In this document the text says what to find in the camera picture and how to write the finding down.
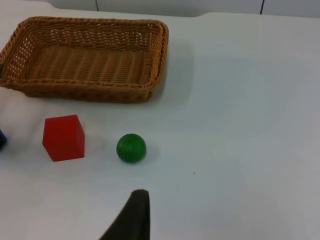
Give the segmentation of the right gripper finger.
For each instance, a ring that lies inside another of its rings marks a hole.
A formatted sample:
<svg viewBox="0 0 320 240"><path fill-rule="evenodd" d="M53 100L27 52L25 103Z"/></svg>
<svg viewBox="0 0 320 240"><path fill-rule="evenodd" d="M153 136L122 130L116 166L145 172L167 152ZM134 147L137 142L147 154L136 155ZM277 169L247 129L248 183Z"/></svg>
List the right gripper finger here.
<svg viewBox="0 0 320 240"><path fill-rule="evenodd" d="M151 234L150 196L134 190L100 240L149 240Z"/></svg>

